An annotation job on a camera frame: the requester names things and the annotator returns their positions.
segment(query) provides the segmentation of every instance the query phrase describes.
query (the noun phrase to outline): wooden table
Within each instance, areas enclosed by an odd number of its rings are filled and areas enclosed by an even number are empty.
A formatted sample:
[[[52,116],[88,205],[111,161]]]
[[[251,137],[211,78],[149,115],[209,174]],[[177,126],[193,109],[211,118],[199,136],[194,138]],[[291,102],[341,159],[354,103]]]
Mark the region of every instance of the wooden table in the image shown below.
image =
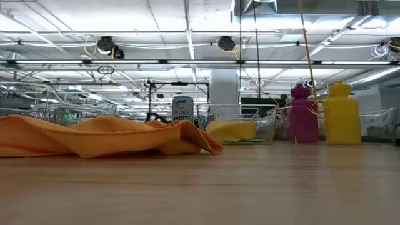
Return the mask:
[[[400,224],[400,148],[1,158],[0,224]]]

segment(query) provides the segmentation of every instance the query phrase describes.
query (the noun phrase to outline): magenta bottle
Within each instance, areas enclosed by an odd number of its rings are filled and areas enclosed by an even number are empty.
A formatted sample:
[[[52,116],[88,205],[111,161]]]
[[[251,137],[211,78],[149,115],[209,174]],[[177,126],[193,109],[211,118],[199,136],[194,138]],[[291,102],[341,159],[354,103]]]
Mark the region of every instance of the magenta bottle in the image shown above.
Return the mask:
[[[293,100],[291,102],[288,128],[293,143],[316,143],[318,136],[318,117],[311,112],[317,111],[315,101],[308,99],[311,92],[303,84],[297,84],[291,90]]]

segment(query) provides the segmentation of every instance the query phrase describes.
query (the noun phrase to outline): yellow sponge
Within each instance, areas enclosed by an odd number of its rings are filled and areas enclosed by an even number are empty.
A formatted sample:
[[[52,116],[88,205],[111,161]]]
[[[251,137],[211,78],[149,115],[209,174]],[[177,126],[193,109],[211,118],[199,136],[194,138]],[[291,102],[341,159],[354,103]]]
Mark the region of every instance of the yellow sponge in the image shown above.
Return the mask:
[[[211,121],[206,131],[221,142],[250,140],[256,136],[257,123],[252,121]]]

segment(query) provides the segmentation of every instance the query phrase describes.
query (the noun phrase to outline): orange towel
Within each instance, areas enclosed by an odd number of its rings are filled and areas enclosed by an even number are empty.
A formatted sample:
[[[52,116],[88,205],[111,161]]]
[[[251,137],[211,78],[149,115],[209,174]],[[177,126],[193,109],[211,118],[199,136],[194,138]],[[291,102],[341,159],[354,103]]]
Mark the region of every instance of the orange towel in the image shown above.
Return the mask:
[[[161,124],[97,117],[64,127],[25,116],[0,117],[0,156],[50,156],[76,153],[82,158],[158,149],[164,154],[218,154],[223,146],[189,121]]]

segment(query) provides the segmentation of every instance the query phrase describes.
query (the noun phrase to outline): yellow bottle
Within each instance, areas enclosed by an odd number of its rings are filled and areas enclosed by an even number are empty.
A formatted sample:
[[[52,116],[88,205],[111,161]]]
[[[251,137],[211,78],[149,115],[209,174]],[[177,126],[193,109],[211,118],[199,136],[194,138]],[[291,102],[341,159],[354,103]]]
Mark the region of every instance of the yellow bottle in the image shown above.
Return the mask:
[[[357,144],[361,142],[358,101],[350,98],[350,85],[336,82],[329,88],[325,100],[325,135],[331,144]]]

